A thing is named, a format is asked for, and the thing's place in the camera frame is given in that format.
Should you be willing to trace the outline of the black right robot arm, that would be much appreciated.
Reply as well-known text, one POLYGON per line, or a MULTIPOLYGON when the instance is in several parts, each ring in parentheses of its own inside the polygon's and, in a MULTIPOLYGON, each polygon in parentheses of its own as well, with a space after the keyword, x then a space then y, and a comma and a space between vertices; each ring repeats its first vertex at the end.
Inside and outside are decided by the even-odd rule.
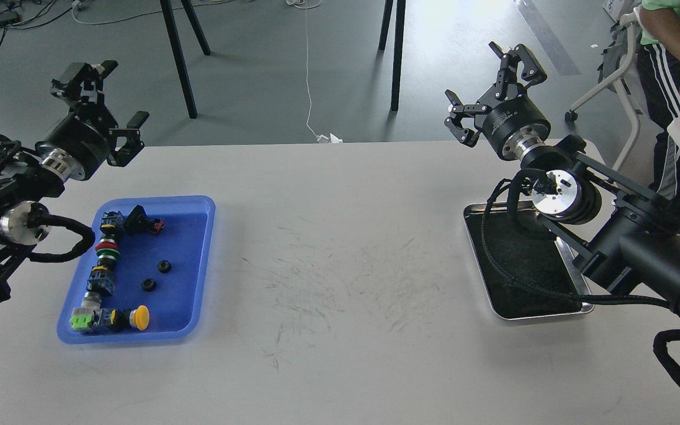
MULTIPOLYGON (((444 124, 462 145, 474 147, 484 135, 499 159, 520 162, 512 178, 498 182, 480 214, 476 244, 493 269, 508 285, 540 296, 599 306, 659 306, 680 318, 680 221, 669 201, 591 159, 578 135, 548 145, 550 122, 527 95, 529 87, 546 80, 545 70, 525 45, 503 51, 491 41, 489 48, 500 60, 496 81, 473 104, 446 90, 450 107, 444 124), (503 193, 505 231, 523 239, 563 240, 576 253, 574 268, 606 294, 550 290, 498 263, 489 250, 488 222, 503 193)), ((680 388, 680 330, 656 334, 653 353, 680 388)))

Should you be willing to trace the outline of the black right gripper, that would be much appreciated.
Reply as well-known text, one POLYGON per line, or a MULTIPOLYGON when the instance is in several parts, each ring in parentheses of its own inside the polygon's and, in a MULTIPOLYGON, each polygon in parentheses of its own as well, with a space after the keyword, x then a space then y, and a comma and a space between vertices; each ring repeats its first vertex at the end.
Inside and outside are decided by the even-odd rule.
POLYGON ((529 97, 524 96, 527 89, 544 83, 548 76, 524 44, 504 52, 491 41, 489 48, 500 58, 491 99, 502 102, 493 108, 488 104, 462 104, 455 92, 445 90, 450 107, 449 116, 443 123, 462 145, 475 147, 482 132, 500 159, 516 161, 526 151, 518 147, 521 140, 529 138, 543 143, 550 135, 550 121, 529 97), (463 127, 465 118, 473 118, 476 123, 478 115, 485 115, 479 129, 463 127))

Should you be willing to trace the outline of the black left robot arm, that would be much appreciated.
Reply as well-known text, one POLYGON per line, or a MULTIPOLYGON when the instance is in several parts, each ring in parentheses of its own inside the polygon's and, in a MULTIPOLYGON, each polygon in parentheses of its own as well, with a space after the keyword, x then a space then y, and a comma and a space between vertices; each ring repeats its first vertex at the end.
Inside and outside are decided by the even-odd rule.
POLYGON ((49 213, 41 199, 59 197, 69 179, 91 178, 103 162, 127 166, 144 148, 140 127, 149 114, 119 126, 104 102, 103 81, 117 65, 73 63, 52 81, 68 114, 35 150, 0 135, 0 302, 10 299, 7 280, 24 260, 66 263, 94 245, 91 228, 49 213))

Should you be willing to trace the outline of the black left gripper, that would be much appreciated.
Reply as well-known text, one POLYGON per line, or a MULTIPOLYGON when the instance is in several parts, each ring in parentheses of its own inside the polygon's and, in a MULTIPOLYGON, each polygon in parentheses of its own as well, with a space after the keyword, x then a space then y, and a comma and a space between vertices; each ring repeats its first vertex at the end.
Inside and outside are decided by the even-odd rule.
POLYGON ((104 105, 103 80, 118 67, 116 60, 100 64, 72 63, 60 78, 51 81, 51 95, 63 100, 70 112, 44 140, 36 143, 36 151, 45 157, 54 149, 64 151, 77 163, 72 178, 88 180, 107 159, 110 166, 125 167, 144 148, 140 127, 149 112, 138 111, 125 128, 104 105))

